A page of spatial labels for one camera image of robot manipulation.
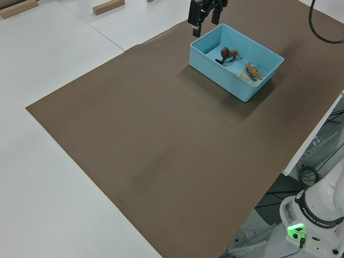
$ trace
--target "cable connector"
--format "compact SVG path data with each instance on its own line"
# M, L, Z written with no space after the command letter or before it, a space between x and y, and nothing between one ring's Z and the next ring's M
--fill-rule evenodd
M303 248L303 245L306 243L306 233L302 232L301 238L300 238L300 246L299 248Z

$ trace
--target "white tabletop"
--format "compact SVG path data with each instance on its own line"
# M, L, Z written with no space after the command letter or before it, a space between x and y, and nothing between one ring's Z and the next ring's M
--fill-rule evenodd
M103 2L41 0L0 20L0 257L160 257L25 110L187 19L190 1L127 0L95 16Z

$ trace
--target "blue plastic bin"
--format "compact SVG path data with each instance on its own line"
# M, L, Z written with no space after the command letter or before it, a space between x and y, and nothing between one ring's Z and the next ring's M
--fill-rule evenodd
M230 62L230 58L224 65L220 65L215 59L222 60L220 52L223 47L238 50L243 59L237 56L234 62ZM195 40L190 48L190 66L244 102L274 75L284 61L283 57L225 24ZM251 66L257 66L257 71L264 75L258 85L253 85L236 75L239 71L248 75L245 67L247 62L250 62Z

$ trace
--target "brown paper sheet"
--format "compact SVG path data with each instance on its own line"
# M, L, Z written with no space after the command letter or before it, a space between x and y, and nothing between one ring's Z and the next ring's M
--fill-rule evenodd
M343 90L344 47L308 10L230 1L221 22L285 58L248 103L188 65L183 22L27 109L164 258L217 257Z

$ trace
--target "toy animal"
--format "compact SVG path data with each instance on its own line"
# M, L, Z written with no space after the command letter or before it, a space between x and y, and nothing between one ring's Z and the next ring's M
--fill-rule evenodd
M246 65L246 70L248 72L248 74L252 77L252 78L256 78L256 79L261 79L262 76L265 76L263 74L260 74L256 71L257 66L251 66L250 62L248 62Z
M237 58L237 56L242 59L239 55L238 55L238 51L236 49L234 50L229 50L228 47L224 47L221 50L221 56L222 56L222 60L218 60L215 59L215 61L217 61L220 65L223 65L224 62L228 59L228 58L232 58L231 62L233 62L235 60L235 58Z

